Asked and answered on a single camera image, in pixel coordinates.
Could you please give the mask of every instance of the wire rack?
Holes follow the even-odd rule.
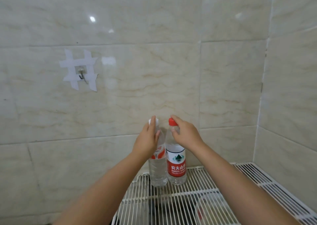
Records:
[[[301,224],[317,225],[317,214],[254,163],[234,163]],[[204,167],[187,169],[180,186],[151,186],[148,173],[129,186],[112,225],[240,224]]]

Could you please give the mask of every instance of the wall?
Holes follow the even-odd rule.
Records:
[[[270,10],[271,0],[1,0],[0,223],[50,222],[154,114],[165,128],[179,115],[227,160],[251,161]],[[97,92],[63,81],[65,48],[97,58]]]
[[[254,162],[317,211],[317,0],[274,0]]]

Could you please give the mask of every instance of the hand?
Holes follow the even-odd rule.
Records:
[[[179,126],[179,134],[176,130],[172,130],[172,135],[178,144],[189,151],[193,151],[197,146],[205,144],[197,128],[192,123],[183,121],[176,115],[171,115],[171,118],[174,119]]]
[[[132,152],[137,156],[149,159],[158,145],[160,131],[155,133],[155,116],[151,117],[150,125],[147,122],[140,135],[135,140]]]

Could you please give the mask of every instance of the orange and white label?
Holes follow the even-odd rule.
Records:
[[[161,158],[165,158],[165,146],[164,145],[157,147],[154,154],[151,157],[151,159],[161,159]]]
[[[185,149],[181,152],[170,152],[166,149],[167,171],[169,175],[179,177],[186,173]]]

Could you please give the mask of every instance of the wall hook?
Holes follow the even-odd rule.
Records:
[[[88,84],[88,82],[86,81],[86,79],[85,79],[85,77],[84,77],[84,71],[83,71],[83,70],[80,70],[79,72],[80,72],[80,74],[81,74],[81,75],[79,75],[79,78],[80,78],[81,80],[84,80],[85,83]]]

